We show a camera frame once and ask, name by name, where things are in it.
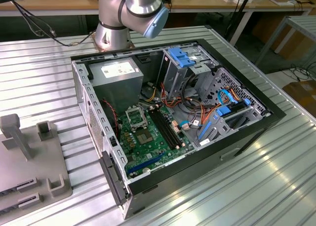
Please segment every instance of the blue pcie slot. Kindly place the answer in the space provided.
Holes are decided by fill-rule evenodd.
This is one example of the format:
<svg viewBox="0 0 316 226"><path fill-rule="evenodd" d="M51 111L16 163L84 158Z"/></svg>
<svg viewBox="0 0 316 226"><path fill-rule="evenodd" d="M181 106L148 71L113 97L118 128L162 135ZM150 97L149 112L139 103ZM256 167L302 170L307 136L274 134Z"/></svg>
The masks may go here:
<svg viewBox="0 0 316 226"><path fill-rule="evenodd" d="M206 133L206 131L208 130L209 126L212 124L212 122L208 121L206 127L202 130L201 134L198 136L198 139L202 139L203 135Z"/></svg>
<svg viewBox="0 0 316 226"><path fill-rule="evenodd" d="M164 153L161 153L157 157L151 158L151 159L147 160L146 162L143 162L141 164L138 164L138 165L128 169L127 174L130 174L132 172L135 172L135 171L138 171L138 170L140 170L142 168L145 168L146 166L148 166L148 165L150 165L152 163L158 162L162 158L163 155L164 155Z"/></svg>

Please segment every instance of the blue plastic clip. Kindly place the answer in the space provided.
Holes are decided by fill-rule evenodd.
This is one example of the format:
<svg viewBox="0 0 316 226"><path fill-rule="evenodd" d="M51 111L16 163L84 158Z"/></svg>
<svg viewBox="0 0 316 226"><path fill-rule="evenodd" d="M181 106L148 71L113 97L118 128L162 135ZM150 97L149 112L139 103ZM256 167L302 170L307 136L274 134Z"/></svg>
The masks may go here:
<svg viewBox="0 0 316 226"><path fill-rule="evenodd" d="M217 114L219 116L223 116L227 113L230 113L231 110L227 107L227 106L222 106L222 107L219 107L217 110L216 110Z"/></svg>
<svg viewBox="0 0 316 226"><path fill-rule="evenodd" d="M189 67L196 64L195 61L191 61L189 57L187 56L186 52L183 52L180 48L174 47L170 48L169 52L174 60L179 62L180 67Z"/></svg>
<svg viewBox="0 0 316 226"><path fill-rule="evenodd" d="M251 101L250 101L249 99L244 99L243 101L245 102L245 104L246 104L247 106L249 106L249 105L251 104Z"/></svg>

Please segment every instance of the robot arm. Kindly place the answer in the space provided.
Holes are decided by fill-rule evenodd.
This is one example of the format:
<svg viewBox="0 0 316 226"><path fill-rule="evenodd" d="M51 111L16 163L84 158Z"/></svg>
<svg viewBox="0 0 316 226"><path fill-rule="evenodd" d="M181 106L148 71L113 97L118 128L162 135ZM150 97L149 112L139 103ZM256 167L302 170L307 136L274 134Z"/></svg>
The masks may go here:
<svg viewBox="0 0 316 226"><path fill-rule="evenodd" d="M102 50L130 46L129 28L154 38L163 29L168 9L161 0L99 0L99 25L95 41Z"/></svg>

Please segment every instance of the electronic equipment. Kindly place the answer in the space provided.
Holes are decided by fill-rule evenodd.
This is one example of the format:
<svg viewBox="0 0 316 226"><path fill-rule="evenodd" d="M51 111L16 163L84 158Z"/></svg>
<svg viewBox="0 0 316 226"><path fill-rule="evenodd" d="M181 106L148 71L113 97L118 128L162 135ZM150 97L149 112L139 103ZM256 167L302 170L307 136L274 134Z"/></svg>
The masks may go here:
<svg viewBox="0 0 316 226"><path fill-rule="evenodd" d="M72 68L125 218L241 154L285 116L203 39L76 56Z"/></svg>

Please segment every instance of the green circuit board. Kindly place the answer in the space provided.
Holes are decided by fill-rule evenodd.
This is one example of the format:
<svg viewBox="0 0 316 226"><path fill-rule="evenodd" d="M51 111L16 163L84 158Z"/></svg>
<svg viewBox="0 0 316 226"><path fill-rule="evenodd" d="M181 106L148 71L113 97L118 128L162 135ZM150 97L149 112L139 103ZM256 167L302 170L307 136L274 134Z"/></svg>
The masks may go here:
<svg viewBox="0 0 316 226"><path fill-rule="evenodd" d="M169 111L167 110L165 106L161 107L159 111L166 118L169 118L170 121L173 121L171 114L169 113ZM127 116L122 115L119 117L119 119L122 122L120 145L122 146L123 151L127 157L127 164L125 166L125 170L128 173L127 174L128 178L133 178L142 174L144 168L146 168L145 170L147 170L148 168L154 169L164 163L167 163L179 156L186 154L189 151L194 150L194 147L189 142L188 138L184 135L181 135L181 137L179 135L177 136L181 139L182 143L184 143L185 146L180 146L178 149L172 150L168 146L166 140L163 138L161 133L159 132L153 120L151 119L148 113L148 110L144 111L144 115L148 123L147 129L139 128L136 130L135 133L131 131L131 127L130 127ZM145 137L145 134L140 135L139 131L146 132L147 135L148 133L150 133L152 140L151 138L149 138L147 139L148 142L144 143L143 141L143 143L141 143L139 139L140 136L143 136L144 139L146 137ZM146 165L137 171L130 172L131 168L138 166L139 164L143 164L144 162L152 160L156 157L159 158L159 161Z"/></svg>

